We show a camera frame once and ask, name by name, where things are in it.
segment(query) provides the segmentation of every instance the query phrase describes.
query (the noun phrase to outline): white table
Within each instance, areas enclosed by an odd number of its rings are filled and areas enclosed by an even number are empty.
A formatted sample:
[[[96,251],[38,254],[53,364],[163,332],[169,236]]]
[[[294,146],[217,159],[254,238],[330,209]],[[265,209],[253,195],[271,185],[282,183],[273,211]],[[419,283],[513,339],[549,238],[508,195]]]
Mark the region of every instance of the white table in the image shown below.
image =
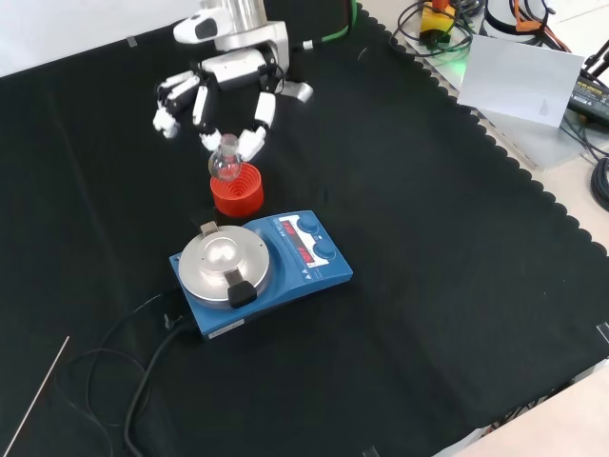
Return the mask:
[[[455,457],[589,457],[609,449],[609,368],[488,434]]]

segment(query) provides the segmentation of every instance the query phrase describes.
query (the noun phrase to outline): scalloped edge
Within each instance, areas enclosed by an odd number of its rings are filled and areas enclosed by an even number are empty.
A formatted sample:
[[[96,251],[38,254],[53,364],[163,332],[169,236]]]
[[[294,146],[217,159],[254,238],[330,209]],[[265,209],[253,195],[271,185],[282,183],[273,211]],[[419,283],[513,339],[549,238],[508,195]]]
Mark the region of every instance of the scalloped edge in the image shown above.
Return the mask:
[[[391,31],[387,29],[387,27],[380,23],[379,20],[372,16],[370,12],[368,12],[361,3],[358,3],[358,12],[361,16],[363,16],[366,20],[369,20],[372,23],[372,26],[379,30],[379,33],[382,33],[387,37],[385,41],[389,41],[391,37]],[[438,90],[440,90],[446,97],[451,101],[453,105],[461,107],[463,110],[469,111],[469,115],[466,117],[471,121],[475,122],[478,126],[480,126],[484,131],[481,133],[485,138],[489,139],[493,143],[493,150],[498,153],[503,160],[505,160],[509,166],[518,170],[519,173],[525,174],[527,179],[533,184],[536,191],[540,192],[540,195],[543,199],[549,200],[554,206],[554,210],[559,212],[562,217],[566,217],[567,221],[574,221],[575,229],[579,233],[580,236],[586,238],[586,240],[596,248],[599,253],[603,255],[603,257],[609,256],[609,248],[602,245],[601,243],[595,241],[592,237],[592,233],[590,233],[585,228],[581,227],[581,223],[578,218],[576,218],[572,213],[569,212],[567,207],[562,203],[557,201],[556,195],[552,192],[549,192],[543,186],[543,183],[533,179],[533,175],[531,172],[522,166],[522,162],[527,164],[529,168],[533,168],[533,164],[520,152],[518,147],[503,133],[501,133],[497,128],[491,123],[481,112],[477,109],[465,107],[457,104],[457,96],[459,95],[459,91],[452,85],[450,82],[442,76],[436,69],[434,69],[430,64],[425,62],[422,57],[417,56],[414,52],[417,52],[408,42],[401,43],[397,38],[393,38],[393,42],[396,44],[399,50],[403,50],[404,52],[413,52],[412,53],[412,62],[415,64],[414,67],[418,68],[418,70],[423,71],[424,73],[432,79]],[[487,127],[484,123],[488,123],[490,129],[493,131],[489,131],[489,127]],[[507,143],[507,146],[514,149],[514,152],[510,154],[503,145],[498,144],[498,140],[501,140],[504,143]]]

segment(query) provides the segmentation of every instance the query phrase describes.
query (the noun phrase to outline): white wall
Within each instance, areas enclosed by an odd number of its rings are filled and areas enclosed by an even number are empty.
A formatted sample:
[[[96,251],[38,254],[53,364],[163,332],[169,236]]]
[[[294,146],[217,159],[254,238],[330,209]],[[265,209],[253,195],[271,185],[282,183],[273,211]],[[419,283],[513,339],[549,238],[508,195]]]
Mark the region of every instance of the white wall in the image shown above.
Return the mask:
[[[198,0],[0,0],[0,76],[158,29]]]

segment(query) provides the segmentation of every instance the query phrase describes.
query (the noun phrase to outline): blue knob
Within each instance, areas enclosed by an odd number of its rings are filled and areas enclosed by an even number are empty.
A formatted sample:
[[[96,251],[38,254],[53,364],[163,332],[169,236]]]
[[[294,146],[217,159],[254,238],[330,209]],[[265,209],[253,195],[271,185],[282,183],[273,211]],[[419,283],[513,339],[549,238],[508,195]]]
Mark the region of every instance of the blue knob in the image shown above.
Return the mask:
[[[327,240],[320,240],[315,243],[313,251],[323,259],[333,259],[336,256],[336,248]]]
[[[320,229],[320,225],[317,223],[317,219],[315,219],[310,214],[303,214],[296,223],[298,228],[306,233],[316,233],[317,230]]]

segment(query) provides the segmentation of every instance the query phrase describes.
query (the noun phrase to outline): robotic arm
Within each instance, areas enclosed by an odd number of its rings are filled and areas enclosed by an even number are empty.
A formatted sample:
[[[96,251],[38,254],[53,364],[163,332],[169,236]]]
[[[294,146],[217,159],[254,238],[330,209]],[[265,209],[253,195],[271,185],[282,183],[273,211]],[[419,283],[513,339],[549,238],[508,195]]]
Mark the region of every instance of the robotic arm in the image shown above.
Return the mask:
[[[214,40],[226,51],[206,59],[195,71],[169,77],[158,88],[158,109],[153,125],[166,138],[173,138],[180,124],[176,116],[194,104],[192,121],[203,146],[216,150],[221,133],[213,127],[213,105],[222,90],[260,84],[261,94],[250,129],[239,138],[238,151],[251,160],[265,144],[275,115],[275,91],[306,102],[313,89],[307,83],[285,80],[289,67],[287,31],[283,22],[267,22],[263,0],[205,0],[203,8],[178,24],[178,42],[200,44]]]

